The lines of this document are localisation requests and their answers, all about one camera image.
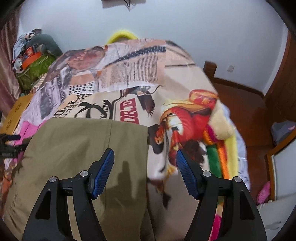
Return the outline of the olive green shorts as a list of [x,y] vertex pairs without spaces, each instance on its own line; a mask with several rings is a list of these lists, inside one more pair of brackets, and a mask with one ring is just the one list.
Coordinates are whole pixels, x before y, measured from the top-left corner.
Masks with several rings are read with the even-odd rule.
[[4,224],[17,240],[154,240],[148,139],[134,123],[47,121],[15,173]]

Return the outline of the pink folded garment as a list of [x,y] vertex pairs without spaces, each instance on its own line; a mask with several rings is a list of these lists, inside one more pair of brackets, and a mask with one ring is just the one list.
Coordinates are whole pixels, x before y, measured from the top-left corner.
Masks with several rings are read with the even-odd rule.
[[46,120],[36,126],[29,123],[28,121],[24,121],[20,131],[20,142],[22,142],[24,139],[32,137],[45,122]]

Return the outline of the pink slipper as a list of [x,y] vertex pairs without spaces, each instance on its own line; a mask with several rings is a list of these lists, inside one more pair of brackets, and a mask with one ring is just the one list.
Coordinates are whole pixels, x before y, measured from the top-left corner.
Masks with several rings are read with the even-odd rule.
[[257,198],[256,198],[257,205],[267,202],[269,196],[270,196],[270,181],[267,181],[257,195]]

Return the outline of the white clock print sheet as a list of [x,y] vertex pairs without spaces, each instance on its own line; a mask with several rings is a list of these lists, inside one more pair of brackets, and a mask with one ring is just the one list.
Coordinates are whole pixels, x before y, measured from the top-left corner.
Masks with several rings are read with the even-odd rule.
[[251,182],[250,182],[250,176],[248,173],[248,161],[247,161],[247,150],[246,145],[243,140],[243,137],[239,133],[236,125],[230,118],[230,110],[227,108],[225,104],[222,104],[224,116],[227,118],[227,120],[233,125],[234,131],[235,131],[235,137],[236,137],[236,143],[237,143],[237,154],[238,154],[238,176],[244,181],[247,189],[250,191],[251,189]]

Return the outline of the striped red beige curtain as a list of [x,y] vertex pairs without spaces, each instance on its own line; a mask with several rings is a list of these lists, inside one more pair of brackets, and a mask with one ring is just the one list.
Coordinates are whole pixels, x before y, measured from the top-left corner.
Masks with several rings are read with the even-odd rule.
[[1,29],[0,45],[0,105],[4,116],[7,116],[21,89],[16,76],[11,68],[13,60],[13,47],[18,38],[20,11],[17,9]]

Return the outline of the green storage basket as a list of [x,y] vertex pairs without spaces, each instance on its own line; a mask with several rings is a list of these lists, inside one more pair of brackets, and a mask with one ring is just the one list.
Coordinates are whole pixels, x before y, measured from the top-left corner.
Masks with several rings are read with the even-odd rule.
[[48,72],[49,66],[56,60],[56,57],[44,53],[35,62],[27,66],[20,73],[16,73],[16,79],[21,88],[22,93],[29,93],[33,87],[33,83],[39,80],[40,76]]

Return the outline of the rainbow fleece blanket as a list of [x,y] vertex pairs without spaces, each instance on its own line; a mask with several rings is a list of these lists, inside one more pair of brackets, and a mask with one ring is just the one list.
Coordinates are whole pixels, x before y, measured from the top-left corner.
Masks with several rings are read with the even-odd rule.
[[209,170],[218,178],[232,179],[238,174],[238,151],[235,125],[227,107],[216,104],[203,132]]

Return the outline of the orange box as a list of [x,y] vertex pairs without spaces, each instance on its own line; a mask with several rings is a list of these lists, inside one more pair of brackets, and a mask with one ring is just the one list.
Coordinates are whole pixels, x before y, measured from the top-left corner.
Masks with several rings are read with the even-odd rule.
[[35,62],[41,56],[42,56],[42,53],[37,50],[36,46],[29,47],[23,55],[22,68],[26,69],[27,66]]

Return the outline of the pile of clothes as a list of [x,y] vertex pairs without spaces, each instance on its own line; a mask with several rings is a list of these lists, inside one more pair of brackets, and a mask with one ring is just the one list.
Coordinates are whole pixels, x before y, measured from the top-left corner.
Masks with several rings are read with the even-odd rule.
[[31,32],[20,35],[13,47],[13,60],[17,59],[26,50],[26,44],[36,35],[42,33],[42,29],[33,29]]

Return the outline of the grey plush toy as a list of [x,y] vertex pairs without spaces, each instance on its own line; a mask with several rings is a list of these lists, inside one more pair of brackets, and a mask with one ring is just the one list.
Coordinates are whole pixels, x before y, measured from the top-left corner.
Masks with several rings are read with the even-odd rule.
[[59,57],[63,54],[57,43],[54,41],[54,39],[47,34],[39,34],[35,35],[30,39],[27,44],[25,45],[26,49],[29,47],[37,45],[38,47],[41,46],[41,52],[49,53],[55,57]]

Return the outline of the wooden wardrobe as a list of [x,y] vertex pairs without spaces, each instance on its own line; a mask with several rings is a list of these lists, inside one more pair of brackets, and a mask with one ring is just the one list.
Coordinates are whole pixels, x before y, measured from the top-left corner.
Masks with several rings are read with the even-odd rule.
[[274,122],[295,121],[295,39],[288,32],[287,44],[279,70],[264,97],[267,108],[269,146],[274,146],[271,126]]

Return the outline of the yellow foam bed guard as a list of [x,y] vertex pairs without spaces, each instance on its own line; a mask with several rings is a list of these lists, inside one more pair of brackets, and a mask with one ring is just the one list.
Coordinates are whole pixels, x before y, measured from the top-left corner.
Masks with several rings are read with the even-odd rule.
[[134,35],[132,32],[120,30],[111,35],[111,37],[107,41],[107,44],[119,42],[120,40],[134,40],[134,39],[138,39],[138,37]]

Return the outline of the newspaper print bed blanket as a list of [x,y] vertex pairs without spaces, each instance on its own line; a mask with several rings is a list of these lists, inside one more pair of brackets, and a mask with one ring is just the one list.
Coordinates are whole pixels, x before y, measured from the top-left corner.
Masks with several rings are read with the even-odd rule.
[[[156,208],[165,209],[171,197],[181,193],[175,161],[179,149],[209,170],[203,132],[220,99],[203,70],[175,43],[134,39],[68,51],[40,82],[18,122],[17,134],[24,121],[37,126],[53,118],[120,121],[147,127],[151,222],[156,219]],[[4,161],[2,220],[13,178],[24,157],[25,152],[18,159]]]

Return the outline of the white wall socket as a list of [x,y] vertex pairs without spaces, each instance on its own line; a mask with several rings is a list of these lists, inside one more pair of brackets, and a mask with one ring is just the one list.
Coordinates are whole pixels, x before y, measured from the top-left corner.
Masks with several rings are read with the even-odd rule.
[[234,66],[233,65],[229,65],[228,68],[227,68],[227,71],[232,73],[234,70]]

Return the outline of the wooden bed post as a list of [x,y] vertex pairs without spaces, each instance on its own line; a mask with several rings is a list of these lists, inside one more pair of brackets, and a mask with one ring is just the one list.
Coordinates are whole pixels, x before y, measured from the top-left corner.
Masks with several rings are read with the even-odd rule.
[[206,76],[212,80],[215,76],[217,69],[217,64],[212,62],[212,61],[205,61],[204,67],[203,67],[203,72],[206,74]]

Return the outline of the small black wall monitor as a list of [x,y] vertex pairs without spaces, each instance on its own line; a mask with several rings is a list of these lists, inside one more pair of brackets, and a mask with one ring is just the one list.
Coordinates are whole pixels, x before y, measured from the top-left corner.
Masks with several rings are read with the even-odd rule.
[[115,6],[124,6],[130,11],[137,4],[145,4],[146,0],[104,0],[101,2],[104,9],[113,8]]

